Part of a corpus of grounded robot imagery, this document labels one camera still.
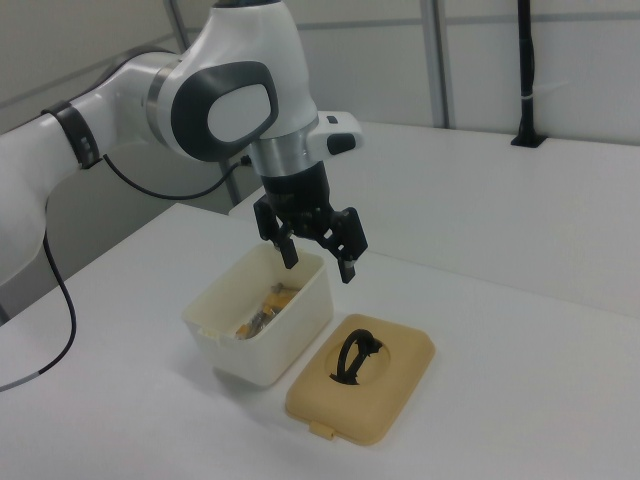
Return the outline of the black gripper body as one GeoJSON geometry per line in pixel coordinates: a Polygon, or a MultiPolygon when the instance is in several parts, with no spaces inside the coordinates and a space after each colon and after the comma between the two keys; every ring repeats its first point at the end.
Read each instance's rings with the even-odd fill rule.
{"type": "Polygon", "coordinates": [[[327,238],[338,232],[341,214],[329,202],[330,187],[323,162],[288,176],[261,176],[265,197],[258,202],[262,238],[275,238],[276,219],[300,238],[327,238]]]}

